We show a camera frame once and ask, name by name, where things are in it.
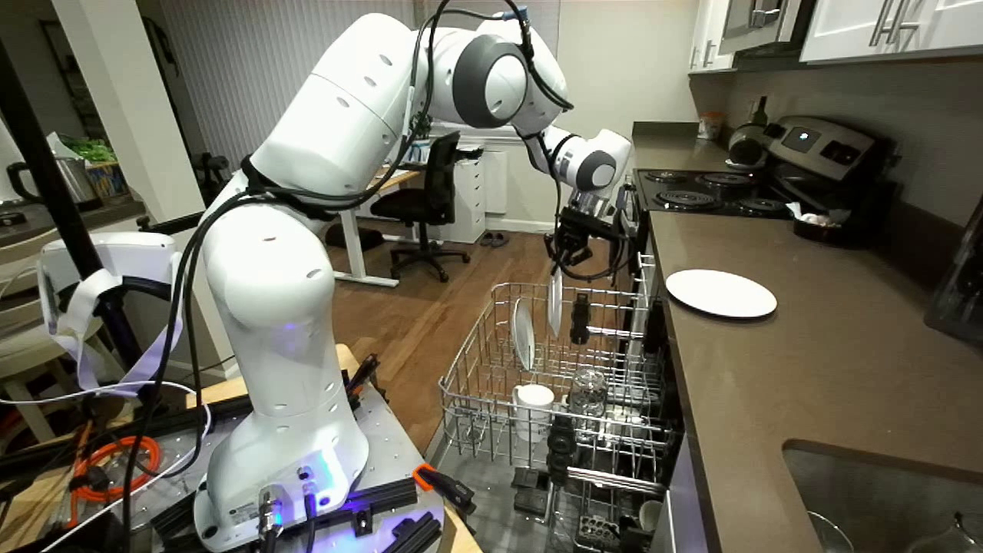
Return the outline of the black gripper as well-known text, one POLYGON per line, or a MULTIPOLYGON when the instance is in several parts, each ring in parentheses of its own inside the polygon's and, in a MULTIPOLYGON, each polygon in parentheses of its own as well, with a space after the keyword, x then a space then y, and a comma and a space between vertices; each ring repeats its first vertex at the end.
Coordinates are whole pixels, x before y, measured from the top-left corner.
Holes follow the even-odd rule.
POLYGON ((565 275, 565 266, 587 262, 591 236, 607 243, 607 266, 620 266, 625 262, 628 233, 617 221, 561 209, 559 226, 550 236, 550 275, 565 275))

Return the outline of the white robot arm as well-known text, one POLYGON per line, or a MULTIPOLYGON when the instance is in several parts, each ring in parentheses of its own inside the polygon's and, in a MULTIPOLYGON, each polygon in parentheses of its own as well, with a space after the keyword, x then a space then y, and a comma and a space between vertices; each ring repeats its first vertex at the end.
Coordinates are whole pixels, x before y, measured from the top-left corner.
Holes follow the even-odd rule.
POLYGON ((313 214, 365 193, 425 114, 513 128, 531 164, 568 187, 565 214, 596 225, 615 213, 633 145, 561 128, 568 107, 559 61, 516 14, 413 29, 367 12, 325 49, 203 221, 203 269, 251 403, 192 498, 208 548, 342 509, 377 454, 342 382, 339 275, 313 214))

